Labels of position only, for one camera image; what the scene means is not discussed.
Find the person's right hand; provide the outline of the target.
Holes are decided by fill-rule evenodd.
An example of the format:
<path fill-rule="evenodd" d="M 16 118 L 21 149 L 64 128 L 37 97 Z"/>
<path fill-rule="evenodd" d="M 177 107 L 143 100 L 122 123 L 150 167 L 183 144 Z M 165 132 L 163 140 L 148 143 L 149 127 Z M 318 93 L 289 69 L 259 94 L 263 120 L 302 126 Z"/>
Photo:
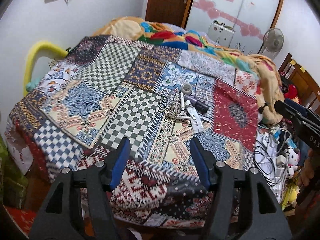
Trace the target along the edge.
<path fill-rule="evenodd" d="M 307 187 L 310 183 L 310 180 L 314 177 L 315 171 L 312 167 L 311 158 L 313 157 L 314 152 L 312 149 L 308 151 L 308 158 L 304 162 L 304 166 L 301 169 L 300 176 L 298 178 L 298 186 L 305 186 Z"/>

